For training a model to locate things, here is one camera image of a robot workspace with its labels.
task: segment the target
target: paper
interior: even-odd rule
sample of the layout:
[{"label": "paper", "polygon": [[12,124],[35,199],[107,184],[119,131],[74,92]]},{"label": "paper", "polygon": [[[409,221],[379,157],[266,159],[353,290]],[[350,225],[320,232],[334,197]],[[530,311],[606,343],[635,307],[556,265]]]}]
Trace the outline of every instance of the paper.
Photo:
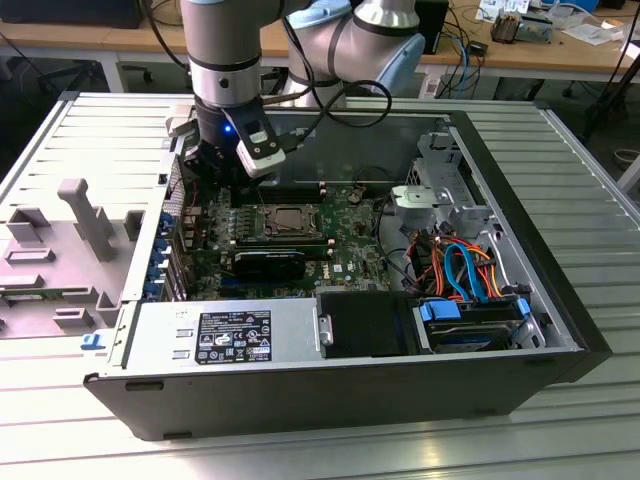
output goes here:
[{"label": "paper", "polygon": [[476,12],[476,20],[495,22],[500,9],[505,12],[527,13],[530,0],[481,0]]},{"label": "paper", "polygon": [[595,25],[589,25],[588,23],[577,25],[568,30],[562,30],[562,32],[591,45],[602,45],[611,40],[611,34],[605,29],[596,27]]}]

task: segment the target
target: wooden desk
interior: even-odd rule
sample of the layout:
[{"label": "wooden desk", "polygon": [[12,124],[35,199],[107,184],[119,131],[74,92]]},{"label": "wooden desk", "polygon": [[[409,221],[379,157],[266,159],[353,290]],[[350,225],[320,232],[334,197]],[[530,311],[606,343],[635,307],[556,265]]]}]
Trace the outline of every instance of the wooden desk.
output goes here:
[{"label": "wooden desk", "polygon": [[[554,33],[551,45],[518,42],[503,45],[491,41],[487,22],[470,21],[475,15],[471,7],[478,0],[454,0],[453,8],[461,26],[471,38],[489,45],[483,76],[524,77],[562,80],[607,81],[619,57],[620,42],[608,42],[592,46],[559,31]],[[627,2],[622,10],[600,9],[597,15],[620,15],[629,21],[629,15],[637,8]],[[186,61],[186,45],[181,27],[160,27],[170,48]],[[0,23],[0,31],[13,40],[25,53],[33,57],[92,59],[102,63],[114,92],[125,90],[118,68],[119,62],[169,62],[162,51],[148,22],[137,30],[120,30],[103,27],[70,27],[54,25],[15,25]],[[280,23],[262,30],[263,64],[285,66],[287,64],[287,39]],[[0,56],[13,52],[0,40]],[[452,42],[443,39],[435,55],[422,57],[419,72],[425,73],[423,91],[429,84],[439,82],[442,75],[451,73],[459,62]],[[621,73],[631,64],[625,59]]]}]

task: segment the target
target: black cable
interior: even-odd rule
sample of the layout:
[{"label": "black cable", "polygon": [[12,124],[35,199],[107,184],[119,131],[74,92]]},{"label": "black cable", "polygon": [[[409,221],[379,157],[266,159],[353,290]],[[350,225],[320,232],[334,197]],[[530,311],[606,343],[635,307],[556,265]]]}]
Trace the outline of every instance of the black cable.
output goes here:
[{"label": "black cable", "polygon": [[384,93],[385,97],[387,97],[387,107],[384,109],[382,114],[380,114],[380,116],[375,120],[372,120],[367,123],[348,123],[348,124],[343,123],[343,125],[348,125],[351,128],[369,128],[369,127],[373,127],[374,125],[377,125],[378,123],[382,122],[385,118],[387,118],[387,115],[389,115],[389,112],[391,112],[391,107],[393,106],[393,97],[391,96],[391,92],[387,90],[387,87],[385,87],[384,85],[378,82],[374,82],[373,80],[358,80],[356,82],[352,82],[347,85],[344,85],[340,90],[338,90],[338,92],[333,97],[331,97],[331,99],[327,102],[327,104],[322,107],[322,110],[320,110],[320,113],[318,114],[316,119],[313,121],[311,126],[307,128],[307,130],[301,136],[300,143],[304,142],[309,137],[309,135],[311,135],[311,133],[313,133],[313,131],[316,128],[318,128],[318,125],[320,124],[320,122],[324,117],[329,116],[329,110],[331,109],[331,107],[333,107],[333,105],[335,105],[335,103],[338,100],[340,100],[340,97],[342,97],[342,95],[347,93],[347,91],[353,87],[358,87],[363,85],[377,87],[380,90],[382,90],[382,93]]},{"label": "black cable", "polygon": [[[451,7],[449,7],[449,12],[450,12],[450,13],[451,13],[451,15],[453,16],[453,19],[454,19],[454,21],[455,21],[455,24],[454,24],[454,23],[451,23],[451,22],[448,22],[448,21],[445,21],[445,22],[444,22],[444,25],[445,25],[445,27],[444,27],[444,28],[445,28],[445,32],[449,33],[450,35],[452,35],[452,36],[454,36],[454,37],[458,37],[458,39],[460,40],[460,43],[462,44],[462,47],[463,47],[465,50],[467,50],[467,52],[468,52],[468,46],[469,46],[469,43],[470,43],[470,41],[471,41],[471,40],[470,40],[470,37],[469,37],[469,34],[466,32],[466,30],[464,30],[464,29],[462,28],[462,26],[460,25],[460,20],[459,20],[459,18],[458,18],[458,15],[456,15],[456,12],[454,12],[454,11],[453,11],[453,9],[452,9]],[[457,30],[458,30],[458,33],[456,34],[455,32],[451,31],[449,28],[447,28],[447,26],[451,26],[451,27],[453,27],[454,29],[457,29]],[[462,83],[462,79],[460,79],[460,80],[458,81],[458,83],[457,83],[455,86],[452,86],[452,83],[453,83],[453,81],[454,81],[454,78],[455,78],[456,74],[458,73],[458,69],[462,66],[462,63],[464,62],[464,55],[463,55],[463,52],[462,52],[462,51],[458,52],[458,50],[457,50],[457,48],[456,48],[456,47],[457,47],[457,45],[456,45],[456,43],[455,43],[455,42],[453,42],[453,43],[452,43],[452,45],[453,45],[453,50],[454,50],[458,55],[460,55],[460,60],[458,61],[458,64],[456,65],[456,68],[455,68],[455,69],[453,70],[453,72],[451,73],[451,76],[449,77],[449,79],[448,79],[446,82],[444,82],[444,83],[443,83],[442,90],[440,90],[440,93],[436,95],[436,98],[437,98],[437,99],[438,99],[438,98],[442,98],[442,96],[443,96],[445,93],[447,93],[448,98],[451,98],[451,94],[453,93],[453,91],[454,91],[455,87],[460,86],[460,84]],[[477,73],[478,75],[480,74],[480,69],[479,69],[479,68],[478,68],[478,69],[476,70],[476,72],[474,72],[472,75],[475,75],[476,73]]]},{"label": "black cable", "polygon": [[183,27],[184,24],[182,23],[171,23],[171,22],[165,22],[164,20],[160,20],[159,18],[157,18],[155,16],[156,10],[160,7],[162,7],[163,5],[166,5],[167,3],[169,3],[171,0],[162,0],[162,2],[160,2],[157,5],[154,5],[152,7],[153,10],[153,19],[156,21],[156,23],[159,23],[160,25],[164,25],[166,27]]},{"label": "black cable", "polygon": [[5,36],[4,33],[0,32],[0,37],[2,37],[4,39],[4,41],[7,42],[7,45],[9,45],[11,48],[13,48],[18,55],[20,55],[24,60],[26,60],[26,62],[29,65],[31,65],[31,68],[33,68],[38,75],[40,75],[49,85],[51,85],[51,87],[53,87],[53,89],[57,92],[58,95],[60,95],[62,93],[62,90],[60,90],[55,83],[53,83],[51,80],[49,80],[47,78],[47,76],[44,73],[42,73],[42,70],[40,70],[37,67],[37,65],[31,61],[30,58],[28,58],[24,53],[22,53],[22,51],[15,45],[15,43],[13,43],[11,40],[9,40]]},{"label": "black cable", "polygon": [[[476,58],[478,59],[478,67],[473,72],[471,72],[471,75],[469,75],[466,78],[465,82],[467,83],[467,85],[462,89],[458,88],[460,86],[460,84],[462,83],[462,78],[460,78],[460,80],[458,80],[458,83],[456,83],[455,85],[450,85],[448,87],[448,89],[449,89],[449,94],[448,94],[449,98],[451,97],[451,93],[453,93],[454,90],[456,92],[467,92],[467,91],[473,89],[472,95],[475,93],[475,89],[478,86],[478,82],[480,82],[480,75],[481,75],[480,72],[481,72],[482,66],[484,65],[484,57],[483,56],[476,54]],[[476,77],[475,81],[473,83],[469,82],[469,80],[471,80],[473,77]]]},{"label": "black cable", "polygon": [[407,282],[409,282],[409,285],[411,285],[413,288],[420,291],[420,286],[413,280],[413,278],[411,278],[408,274],[404,273],[404,270],[402,268],[400,268],[398,265],[396,265],[389,259],[389,255],[391,255],[391,253],[394,252],[394,250],[392,250],[391,252],[385,252],[384,248],[382,248],[382,242],[380,240],[380,224],[382,223],[382,216],[384,215],[384,206],[389,200],[391,200],[391,194],[387,195],[387,197],[385,198],[384,202],[382,203],[382,207],[380,208],[380,213],[378,214],[378,221],[376,222],[376,227],[375,227],[376,243],[378,244],[380,253],[382,253],[382,256],[387,261],[387,265],[389,265],[396,272],[402,275],[404,279],[407,280]]},{"label": "black cable", "polygon": [[[300,56],[302,63],[304,65],[304,69],[307,73],[307,80],[309,81],[309,86],[304,90],[304,93],[301,94],[302,95],[306,95],[307,93],[309,93],[309,91],[311,92],[311,94],[313,95],[314,100],[316,101],[316,103],[318,104],[318,107],[320,108],[320,116],[318,117],[317,122],[314,122],[315,125],[313,126],[313,129],[315,129],[318,125],[318,123],[320,123],[320,121],[322,120],[323,117],[328,117],[331,120],[333,120],[336,123],[339,123],[340,125],[344,125],[345,127],[350,127],[350,128],[368,128],[368,127],[372,127],[374,125],[377,125],[378,123],[380,123],[381,121],[383,121],[387,115],[389,115],[389,112],[391,111],[391,107],[393,106],[393,98],[391,96],[391,92],[389,92],[389,90],[382,85],[379,82],[373,81],[373,80],[359,80],[357,82],[352,82],[349,85],[345,85],[343,86],[340,91],[338,91],[338,93],[336,95],[334,95],[329,102],[326,105],[323,105],[322,100],[320,99],[320,96],[318,95],[318,92],[316,91],[316,87],[315,87],[315,72],[313,71],[313,67],[311,66],[311,62],[309,62],[309,59],[307,58],[307,55],[304,53],[304,48],[302,47],[302,43],[300,42],[300,38],[298,37],[298,34],[296,33],[295,29],[291,26],[291,23],[289,22],[289,20],[287,18],[283,19],[283,24],[284,24],[284,29],[285,32],[287,33],[287,36],[289,37],[289,40],[291,41],[294,49],[296,50],[296,52],[298,53],[298,55]],[[340,96],[342,96],[344,93],[347,92],[347,90],[349,90],[352,87],[358,86],[358,85],[370,85],[372,87],[376,87],[378,90],[380,90],[385,97],[387,97],[387,108],[385,109],[385,111],[380,115],[380,117],[376,120],[374,120],[373,122],[369,122],[369,123],[364,123],[364,124],[360,124],[360,123],[351,123],[348,120],[345,120],[343,118],[340,118],[336,115],[333,115],[330,112],[331,107],[333,106],[333,104],[335,104],[335,102],[337,102],[340,99]],[[307,138],[311,132],[313,131],[313,129],[309,129],[307,130],[306,134],[303,137],[303,140],[305,138]]]},{"label": "black cable", "polygon": [[598,101],[596,102],[596,104],[600,103],[600,101],[605,98],[606,94],[609,91],[609,87],[611,86],[611,84],[613,83],[614,78],[616,78],[616,75],[618,74],[618,70],[620,70],[620,65],[622,65],[622,60],[627,55],[627,49],[629,48],[629,44],[631,43],[631,38],[633,37],[633,32],[635,32],[635,30],[636,30],[636,23],[638,21],[638,15],[640,15],[640,3],[638,3],[638,8],[636,9],[636,13],[633,16],[633,22],[631,23],[631,29],[629,30],[629,37],[627,38],[627,41],[624,44],[624,48],[622,49],[622,52],[620,53],[620,58],[618,59],[618,64],[616,65],[615,70],[611,74],[611,78],[609,78],[609,81],[607,82],[606,86],[604,87],[604,90],[600,94],[600,97],[598,98]]},{"label": "black cable", "polygon": [[180,61],[178,57],[175,56],[175,54],[169,48],[169,45],[167,45],[167,42],[165,42],[164,38],[162,38],[162,34],[160,34],[160,30],[158,30],[158,25],[156,24],[156,19],[153,16],[153,10],[151,9],[152,1],[153,0],[142,0],[142,5],[144,6],[144,10],[145,10],[145,14],[147,15],[147,18],[149,19],[149,25],[151,25],[151,30],[153,30],[153,34],[156,36],[158,43],[162,46],[162,49],[173,61],[173,63],[175,63],[180,68],[182,68],[185,72],[188,73],[189,67],[187,67],[184,63]]}]

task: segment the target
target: warning label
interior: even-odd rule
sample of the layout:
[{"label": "warning label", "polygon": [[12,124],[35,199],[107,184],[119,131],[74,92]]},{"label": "warning label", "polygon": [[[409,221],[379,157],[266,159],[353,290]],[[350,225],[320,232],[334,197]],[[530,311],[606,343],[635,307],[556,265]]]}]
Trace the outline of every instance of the warning label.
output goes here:
[{"label": "warning label", "polygon": [[196,362],[200,365],[269,362],[271,312],[215,312],[200,315]]}]

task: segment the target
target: electronics on desk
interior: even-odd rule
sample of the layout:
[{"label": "electronics on desk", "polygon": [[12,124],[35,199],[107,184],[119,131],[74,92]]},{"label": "electronics on desk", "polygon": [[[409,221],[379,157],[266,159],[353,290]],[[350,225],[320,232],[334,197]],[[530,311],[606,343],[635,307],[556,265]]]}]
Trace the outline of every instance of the electronics on desk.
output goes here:
[{"label": "electronics on desk", "polygon": [[500,10],[491,27],[491,39],[498,43],[521,42],[551,43],[553,22],[535,13]]},{"label": "electronics on desk", "polygon": [[138,0],[1,0],[0,18],[5,23],[138,28],[142,11]]}]

